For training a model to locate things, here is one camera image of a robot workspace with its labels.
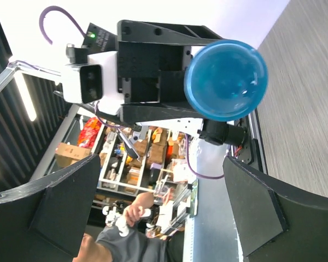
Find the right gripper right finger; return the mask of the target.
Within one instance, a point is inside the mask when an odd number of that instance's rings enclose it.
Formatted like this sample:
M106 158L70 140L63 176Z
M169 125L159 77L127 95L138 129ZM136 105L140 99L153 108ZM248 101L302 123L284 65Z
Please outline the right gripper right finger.
M247 261L328 261L328 198L226 157L225 183Z

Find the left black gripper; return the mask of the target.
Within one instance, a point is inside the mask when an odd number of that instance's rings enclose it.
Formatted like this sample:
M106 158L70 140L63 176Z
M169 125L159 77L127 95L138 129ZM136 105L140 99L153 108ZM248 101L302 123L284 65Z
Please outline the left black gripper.
M119 46L118 90L124 95L123 122L204 118L185 97L184 75L191 47L222 37L206 26L121 20L118 41L172 46Z

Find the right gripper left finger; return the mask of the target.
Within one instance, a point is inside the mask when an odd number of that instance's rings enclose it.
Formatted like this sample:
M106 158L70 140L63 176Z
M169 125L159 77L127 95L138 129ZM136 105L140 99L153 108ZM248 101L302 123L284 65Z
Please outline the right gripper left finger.
M92 154L0 192L0 261L72 261L78 255L100 174Z

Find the blue glue bottle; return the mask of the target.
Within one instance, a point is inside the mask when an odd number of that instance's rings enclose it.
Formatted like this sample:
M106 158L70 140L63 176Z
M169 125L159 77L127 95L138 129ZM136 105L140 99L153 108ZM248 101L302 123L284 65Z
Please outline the blue glue bottle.
M265 60L257 49L237 40L220 40L200 49L184 76L190 106L219 122L246 117L260 104L267 86Z

